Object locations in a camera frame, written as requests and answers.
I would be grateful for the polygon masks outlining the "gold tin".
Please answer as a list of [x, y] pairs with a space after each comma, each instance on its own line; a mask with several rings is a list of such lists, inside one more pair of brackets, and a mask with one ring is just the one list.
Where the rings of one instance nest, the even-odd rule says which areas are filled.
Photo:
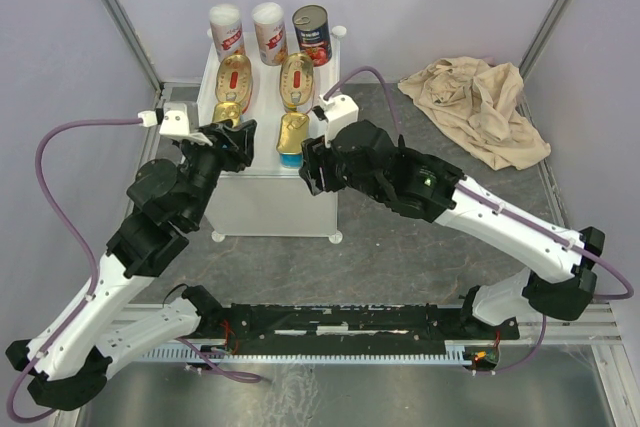
[[302, 165], [302, 142], [309, 137], [309, 116], [300, 112], [285, 113], [280, 121], [276, 151], [285, 168]]
[[212, 114], [213, 123], [230, 122], [232, 127], [237, 127], [242, 121], [243, 109], [239, 103], [220, 101], [215, 105]]

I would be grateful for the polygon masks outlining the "orange label white-lid can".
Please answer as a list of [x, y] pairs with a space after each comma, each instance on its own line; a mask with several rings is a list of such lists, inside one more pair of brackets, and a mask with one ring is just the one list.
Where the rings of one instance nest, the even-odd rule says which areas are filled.
[[264, 2], [252, 10], [257, 44], [262, 62], [281, 65], [288, 56], [284, 10], [275, 2]]

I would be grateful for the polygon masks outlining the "red white tall can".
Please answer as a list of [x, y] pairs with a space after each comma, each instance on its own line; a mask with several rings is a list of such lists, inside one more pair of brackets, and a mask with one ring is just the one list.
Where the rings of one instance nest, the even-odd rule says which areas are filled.
[[209, 10], [209, 24], [214, 47], [220, 61], [235, 54], [245, 54], [240, 9], [233, 4], [217, 4]]

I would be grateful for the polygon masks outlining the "red green tin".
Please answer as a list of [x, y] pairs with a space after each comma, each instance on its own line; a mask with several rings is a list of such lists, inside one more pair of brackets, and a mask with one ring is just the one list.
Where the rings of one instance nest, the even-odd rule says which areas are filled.
[[219, 65], [215, 95], [219, 102], [234, 102], [242, 114], [248, 110], [253, 91], [252, 65], [244, 54], [233, 54]]

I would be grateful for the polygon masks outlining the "red yellow tin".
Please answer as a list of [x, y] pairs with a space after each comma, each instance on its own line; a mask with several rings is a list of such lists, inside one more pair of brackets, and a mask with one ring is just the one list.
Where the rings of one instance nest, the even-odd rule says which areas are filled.
[[281, 64], [279, 94], [286, 111], [298, 111], [309, 104], [315, 92], [314, 65], [303, 52], [290, 54]]

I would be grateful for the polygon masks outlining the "white plastic cube cabinet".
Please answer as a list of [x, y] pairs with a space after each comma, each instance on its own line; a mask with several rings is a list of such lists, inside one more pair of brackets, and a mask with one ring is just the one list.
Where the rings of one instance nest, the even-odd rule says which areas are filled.
[[281, 165], [276, 150], [285, 109], [276, 66], [264, 64], [256, 35], [244, 35], [252, 64], [253, 90], [244, 120], [257, 121], [254, 160], [239, 173], [223, 173], [205, 217], [212, 240], [230, 237], [320, 237], [342, 241], [338, 230], [338, 195], [313, 196], [298, 171]]

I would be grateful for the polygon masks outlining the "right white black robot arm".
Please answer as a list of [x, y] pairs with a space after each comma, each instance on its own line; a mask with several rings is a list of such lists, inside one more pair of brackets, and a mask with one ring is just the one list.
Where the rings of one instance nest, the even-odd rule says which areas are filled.
[[601, 231], [541, 220], [369, 121], [346, 126], [331, 141], [307, 139], [301, 148], [299, 174], [312, 194], [351, 188], [402, 217], [471, 235], [523, 264], [513, 276], [469, 291], [458, 315], [467, 336], [481, 338], [510, 318], [534, 313], [574, 321], [592, 302]]

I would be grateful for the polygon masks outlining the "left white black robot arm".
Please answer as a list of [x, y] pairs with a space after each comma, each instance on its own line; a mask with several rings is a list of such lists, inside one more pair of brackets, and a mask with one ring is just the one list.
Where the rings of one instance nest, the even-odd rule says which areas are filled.
[[223, 308], [203, 287], [127, 327], [108, 328], [121, 310], [154, 282], [188, 246], [200, 227], [224, 172], [240, 172], [254, 158], [257, 123], [229, 121], [198, 127], [177, 141], [183, 159], [151, 160], [127, 190], [132, 212], [91, 259], [91, 276], [40, 335], [17, 340], [6, 356], [32, 400], [49, 412], [72, 411], [90, 402], [130, 362], [173, 339], [209, 337]]

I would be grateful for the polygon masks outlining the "dark blue food can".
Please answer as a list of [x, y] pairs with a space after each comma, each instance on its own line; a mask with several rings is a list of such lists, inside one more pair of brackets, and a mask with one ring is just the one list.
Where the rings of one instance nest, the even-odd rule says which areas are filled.
[[327, 64], [332, 58], [327, 11], [319, 5], [305, 5], [294, 12], [292, 22], [300, 51], [315, 67]]

